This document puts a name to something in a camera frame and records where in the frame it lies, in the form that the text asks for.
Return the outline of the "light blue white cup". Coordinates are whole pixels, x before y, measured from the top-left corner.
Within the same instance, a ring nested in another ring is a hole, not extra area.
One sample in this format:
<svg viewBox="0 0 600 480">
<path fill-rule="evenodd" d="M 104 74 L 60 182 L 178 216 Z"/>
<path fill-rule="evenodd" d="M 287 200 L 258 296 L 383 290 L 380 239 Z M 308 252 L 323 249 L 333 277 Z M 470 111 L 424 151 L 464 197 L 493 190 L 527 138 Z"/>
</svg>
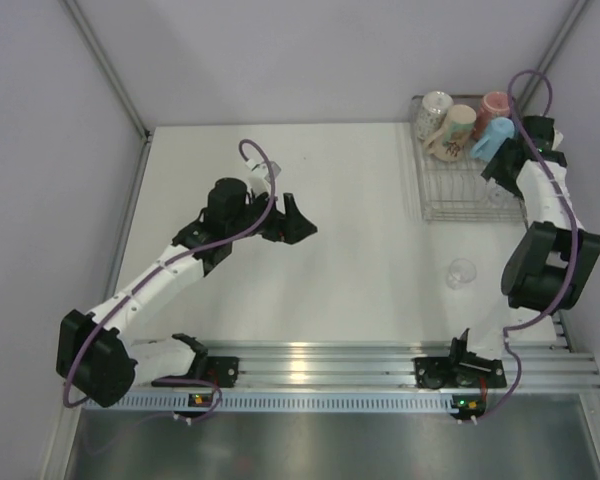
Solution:
<svg viewBox="0 0 600 480">
<path fill-rule="evenodd" d="M 472 159 L 490 162 L 502 144 L 507 139 L 512 139 L 514 135 L 515 126 L 511 119 L 507 117 L 493 118 L 486 126 L 480 139 L 469 151 L 469 156 Z"/>
</svg>

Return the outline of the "beige tall patterned mug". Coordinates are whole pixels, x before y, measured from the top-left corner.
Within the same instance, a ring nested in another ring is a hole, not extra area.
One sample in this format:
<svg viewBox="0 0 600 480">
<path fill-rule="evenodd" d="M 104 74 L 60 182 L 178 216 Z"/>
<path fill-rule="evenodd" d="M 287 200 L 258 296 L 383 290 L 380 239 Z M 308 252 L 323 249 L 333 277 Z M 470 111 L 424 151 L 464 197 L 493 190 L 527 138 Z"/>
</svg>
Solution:
<svg viewBox="0 0 600 480">
<path fill-rule="evenodd" d="M 441 127 L 423 142 L 424 152 L 444 162 L 457 161 L 471 136 L 477 112 L 468 105 L 452 106 Z"/>
</svg>

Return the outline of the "pink patterned mug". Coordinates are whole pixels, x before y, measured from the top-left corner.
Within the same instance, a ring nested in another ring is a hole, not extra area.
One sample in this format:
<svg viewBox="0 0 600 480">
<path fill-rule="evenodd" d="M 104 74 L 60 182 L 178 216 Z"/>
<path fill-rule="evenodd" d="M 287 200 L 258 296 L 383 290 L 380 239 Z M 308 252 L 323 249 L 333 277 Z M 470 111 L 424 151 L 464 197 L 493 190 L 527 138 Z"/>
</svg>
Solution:
<svg viewBox="0 0 600 480">
<path fill-rule="evenodd" d="M 506 92 L 492 91 L 484 95 L 476 115 L 472 138 L 479 140 L 491 120 L 510 116 L 509 99 Z"/>
</svg>

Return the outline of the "white mug orange inside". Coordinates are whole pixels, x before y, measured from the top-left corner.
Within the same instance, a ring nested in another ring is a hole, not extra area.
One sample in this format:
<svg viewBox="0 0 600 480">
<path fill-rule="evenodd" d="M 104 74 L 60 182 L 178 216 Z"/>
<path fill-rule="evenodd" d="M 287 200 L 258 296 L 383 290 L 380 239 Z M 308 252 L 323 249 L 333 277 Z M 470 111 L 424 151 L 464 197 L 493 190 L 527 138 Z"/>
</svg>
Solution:
<svg viewBox="0 0 600 480">
<path fill-rule="evenodd" d="M 452 97 L 445 92 L 431 91 L 425 94 L 416 115 L 416 137 L 419 140 L 426 140 L 436 132 L 453 105 Z"/>
</svg>

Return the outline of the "clear glass cup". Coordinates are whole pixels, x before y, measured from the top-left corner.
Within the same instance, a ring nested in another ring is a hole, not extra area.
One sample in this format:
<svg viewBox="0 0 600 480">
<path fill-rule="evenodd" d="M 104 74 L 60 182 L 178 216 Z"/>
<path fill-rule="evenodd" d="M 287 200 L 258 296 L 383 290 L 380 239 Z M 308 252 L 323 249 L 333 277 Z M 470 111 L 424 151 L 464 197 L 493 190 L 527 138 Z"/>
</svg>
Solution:
<svg viewBox="0 0 600 480">
<path fill-rule="evenodd" d="M 512 194 L 500 185 L 493 183 L 489 186 L 486 194 L 487 205 L 491 208 L 508 208 L 512 199 Z"/>
<path fill-rule="evenodd" d="M 469 259 L 457 258 L 449 264 L 445 281 L 448 288 L 459 290 L 474 282 L 476 278 L 476 265 Z"/>
</svg>

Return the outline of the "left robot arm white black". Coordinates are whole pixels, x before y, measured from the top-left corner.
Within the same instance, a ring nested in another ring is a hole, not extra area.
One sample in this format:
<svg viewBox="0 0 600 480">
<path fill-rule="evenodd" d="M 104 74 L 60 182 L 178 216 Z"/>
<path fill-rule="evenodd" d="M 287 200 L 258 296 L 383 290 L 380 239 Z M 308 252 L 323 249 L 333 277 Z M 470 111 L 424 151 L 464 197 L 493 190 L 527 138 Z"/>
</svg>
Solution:
<svg viewBox="0 0 600 480">
<path fill-rule="evenodd" d="M 195 386 L 207 376 L 207 348 L 176 333 L 137 341 L 133 334 L 157 319 L 181 291 L 207 277 L 232 252 L 235 241 L 260 236 L 294 245 L 318 228 L 292 194 L 278 210 L 268 191 L 255 193 L 235 178 L 218 180 L 199 216 L 173 237 L 161 256 L 106 302 L 61 321 L 56 371 L 68 388 L 107 408 L 134 386 L 175 378 Z"/>
</svg>

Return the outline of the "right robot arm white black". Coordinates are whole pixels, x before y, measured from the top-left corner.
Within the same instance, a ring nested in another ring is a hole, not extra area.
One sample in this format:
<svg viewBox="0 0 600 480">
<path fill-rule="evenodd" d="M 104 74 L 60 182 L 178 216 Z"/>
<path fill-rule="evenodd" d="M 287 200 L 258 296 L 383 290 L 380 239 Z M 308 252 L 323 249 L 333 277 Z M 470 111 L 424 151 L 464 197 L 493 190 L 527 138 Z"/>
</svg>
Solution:
<svg viewBox="0 0 600 480">
<path fill-rule="evenodd" d="M 478 355 L 498 358 L 507 339 L 571 309 L 600 256 L 600 235 L 588 232 L 574 212 L 553 119 L 526 116 L 515 126 L 515 136 L 501 144 L 482 175 L 522 201 L 527 227 L 504 265 L 503 300 L 462 336 L 471 351 L 447 361 L 448 376 L 462 386 L 483 375 Z"/>
</svg>

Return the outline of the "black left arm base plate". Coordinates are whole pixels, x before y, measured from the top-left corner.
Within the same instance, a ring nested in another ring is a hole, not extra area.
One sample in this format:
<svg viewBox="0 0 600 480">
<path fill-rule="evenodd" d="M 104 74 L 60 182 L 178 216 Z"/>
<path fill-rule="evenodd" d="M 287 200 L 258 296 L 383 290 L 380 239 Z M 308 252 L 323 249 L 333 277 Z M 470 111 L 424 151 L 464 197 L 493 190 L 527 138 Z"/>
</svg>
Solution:
<svg viewBox="0 0 600 480">
<path fill-rule="evenodd" d="M 183 333 L 173 334 L 172 339 L 187 345 L 195 357 L 185 374 L 160 377 L 151 382 L 153 387 L 191 385 L 193 380 L 213 383 L 220 388 L 234 387 L 238 379 L 238 357 L 210 355 L 205 345 Z"/>
</svg>

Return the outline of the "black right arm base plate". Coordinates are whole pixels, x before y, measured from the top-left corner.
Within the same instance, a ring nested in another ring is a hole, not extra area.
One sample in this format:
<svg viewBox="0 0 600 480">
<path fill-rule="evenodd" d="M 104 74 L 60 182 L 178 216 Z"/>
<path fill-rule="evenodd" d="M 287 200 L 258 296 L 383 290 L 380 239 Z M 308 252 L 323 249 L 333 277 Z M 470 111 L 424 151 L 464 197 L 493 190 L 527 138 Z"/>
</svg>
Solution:
<svg viewBox="0 0 600 480">
<path fill-rule="evenodd" d="M 500 360 L 481 357 L 454 360 L 450 357 L 419 357 L 414 361 L 416 384 L 420 388 L 504 388 L 507 381 Z"/>
</svg>

